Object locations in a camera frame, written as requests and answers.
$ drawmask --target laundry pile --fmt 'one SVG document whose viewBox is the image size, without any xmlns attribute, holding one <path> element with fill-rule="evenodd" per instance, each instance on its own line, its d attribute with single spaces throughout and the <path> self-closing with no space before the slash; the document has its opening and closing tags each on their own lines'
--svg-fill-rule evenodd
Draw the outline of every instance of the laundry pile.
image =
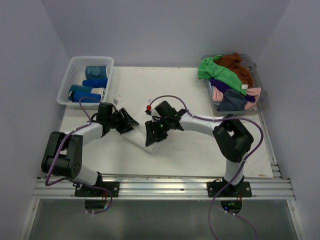
<svg viewBox="0 0 320 240">
<path fill-rule="evenodd" d="M 68 100 L 74 103 L 79 102 L 83 98 L 83 103 L 96 103 L 104 98 L 106 86 L 108 83 L 108 66 L 86 66 L 86 80 L 82 81 L 82 85 L 73 84 L 68 93 Z"/>
<path fill-rule="evenodd" d="M 240 66 L 238 53 L 216 55 L 203 59 L 198 67 L 198 79 L 209 79 L 217 111 L 245 111 L 257 104 L 261 88 L 253 87 L 248 69 Z"/>
</svg>

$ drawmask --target clothes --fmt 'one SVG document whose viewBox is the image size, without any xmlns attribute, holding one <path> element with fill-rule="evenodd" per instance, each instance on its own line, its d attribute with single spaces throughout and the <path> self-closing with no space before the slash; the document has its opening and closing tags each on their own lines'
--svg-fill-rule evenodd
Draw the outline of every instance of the clothes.
<svg viewBox="0 0 320 240">
<path fill-rule="evenodd" d="M 236 52 L 234 54 L 224 55 L 220 59 L 215 58 L 214 62 L 219 66 L 230 69 L 238 76 L 242 83 L 247 84 L 249 88 L 254 86 L 254 81 L 250 72 L 244 66 L 240 66 L 241 56 L 239 53 Z"/>
<path fill-rule="evenodd" d="M 226 67 L 215 64 L 214 60 L 222 58 L 221 55 L 215 57 L 207 57 L 200 62 L 198 67 L 198 79 L 215 78 L 227 84 L 233 90 L 247 95 L 245 89 L 242 89 L 242 81 L 239 77 Z"/>
<path fill-rule="evenodd" d="M 108 66 L 86 66 L 85 77 L 86 79 L 107 79 Z"/>
<path fill-rule="evenodd" d="M 105 89 L 100 87 L 100 88 L 93 88 L 93 87 L 89 87 L 89 86 L 82 86 L 82 85 L 77 85 L 77 84 L 73 84 L 70 88 L 69 88 L 69 95 L 68 95 L 68 100 L 72 101 L 72 97 L 71 94 L 74 91 L 80 91 L 83 93 L 88 93 L 88 94 L 100 94 L 101 97 L 103 98 L 105 95 Z"/>
<path fill-rule="evenodd" d="M 247 101 L 241 93 L 228 89 L 225 91 L 223 100 L 216 110 L 219 112 L 244 111 L 246 103 Z"/>
<path fill-rule="evenodd" d="M 217 106 L 220 105 L 220 102 L 222 102 L 223 100 L 223 93 L 221 91 L 219 91 L 215 86 L 212 86 L 213 87 L 213 96 L 212 96 L 212 99 L 213 99 L 213 103 Z M 246 90 L 246 93 L 247 93 L 247 96 L 253 96 L 254 97 L 254 102 L 247 102 L 245 105 L 244 105 L 244 110 L 248 110 L 250 108 L 252 108 L 253 106 L 255 106 L 258 102 L 258 99 L 260 97 L 260 94 L 261 94 L 261 88 L 260 87 L 255 87 L 255 88 L 249 88 Z"/>
<path fill-rule="evenodd" d="M 150 121 L 151 116 L 145 113 L 146 108 L 144 107 L 133 119 L 139 123 L 139 126 L 135 126 L 133 131 L 121 134 L 122 137 L 137 145 L 141 149 L 145 150 L 150 154 L 154 154 L 165 141 L 155 142 L 149 146 L 146 146 L 147 130 L 145 122 Z"/>
<path fill-rule="evenodd" d="M 87 79 L 82 81 L 82 85 L 91 88 L 106 88 L 108 83 L 107 78 L 102 79 Z"/>
<path fill-rule="evenodd" d="M 82 97 L 90 97 L 97 100 L 95 101 L 93 99 L 84 98 L 81 100 L 82 103 L 98 103 L 100 102 L 102 96 L 100 94 L 88 93 L 83 91 L 73 91 L 71 94 L 71 99 L 74 103 L 78 103 L 79 99 Z"/>
<path fill-rule="evenodd" d="M 228 90 L 228 89 L 231 89 L 231 87 L 229 87 L 227 84 L 225 84 L 224 82 L 222 81 L 219 81 L 215 78 L 210 78 L 210 83 L 211 85 L 215 86 L 220 92 L 222 92 L 223 94 Z M 248 102 L 252 102 L 254 103 L 256 101 L 255 97 L 254 96 L 250 96 L 250 95 L 245 95 L 244 96 L 244 99 L 247 100 Z"/>
<path fill-rule="evenodd" d="M 246 90 L 246 92 L 248 95 L 254 96 L 255 102 L 247 102 L 246 105 L 244 106 L 244 110 L 248 110 L 257 104 L 261 94 L 261 88 L 260 87 L 249 88 Z"/>
</svg>

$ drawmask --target wall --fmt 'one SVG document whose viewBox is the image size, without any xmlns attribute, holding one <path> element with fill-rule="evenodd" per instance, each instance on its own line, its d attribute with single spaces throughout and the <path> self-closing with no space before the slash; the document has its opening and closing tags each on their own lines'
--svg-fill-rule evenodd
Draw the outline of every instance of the wall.
<svg viewBox="0 0 320 240">
<path fill-rule="evenodd" d="M 320 2 L 292 0 L 257 62 L 266 121 L 309 240 L 319 239 Z"/>
<path fill-rule="evenodd" d="M 51 131 L 69 58 L 38 0 L 0 4 L 0 239 L 18 239 Z"/>
<path fill-rule="evenodd" d="M 197 66 L 209 53 L 261 54 L 289 0 L 41 0 L 69 57 L 118 66 Z"/>
</svg>

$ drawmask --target white plastic basket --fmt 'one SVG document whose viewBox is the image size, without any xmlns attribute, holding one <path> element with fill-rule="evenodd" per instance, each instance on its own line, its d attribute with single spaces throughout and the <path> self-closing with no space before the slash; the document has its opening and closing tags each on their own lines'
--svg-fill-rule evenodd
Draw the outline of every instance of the white plastic basket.
<svg viewBox="0 0 320 240">
<path fill-rule="evenodd" d="M 62 84 L 59 89 L 56 101 L 58 104 L 71 107 L 79 107 L 79 103 L 68 100 L 69 89 L 72 84 L 82 85 L 82 81 L 86 80 L 86 66 L 102 66 L 107 65 L 107 84 L 105 86 L 104 97 L 101 102 L 106 102 L 109 91 L 110 81 L 112 78 L 112 69 L 114 67 L 114 59 L 109 56 L 75 56 L 73 57 L 65 71 Z M 83 106 L 98 106 L 99 103 L 84 102 Z"/>
</svg>

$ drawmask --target white cloth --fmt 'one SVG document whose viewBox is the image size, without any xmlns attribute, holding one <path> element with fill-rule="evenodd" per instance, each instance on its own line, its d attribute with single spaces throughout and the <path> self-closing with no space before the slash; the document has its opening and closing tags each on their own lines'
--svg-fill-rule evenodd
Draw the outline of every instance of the white cloth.
<svg viewBox="0 0 320 240">
<path fill-rule="evenodd" d="M 137 145 L 138 147 L 142 148 L 143 150 L 147 151 L 150 154 L 154 154 L 158 148 L 163 144 L 163 142 L 155 142 L 149 146 L 146 146 L 146 139 L 147 139 L 147 130 L 145 122 L 150 121 L 152 118 L 150 115 L 145 113 L 145 108 L 138 113 L 137 116 L 133 117 L 139 123 L 139 126 L 134 126 L 133 130 L 121 134 L 122 137 L 129 140 L 133 144 Z"/>
</svg>

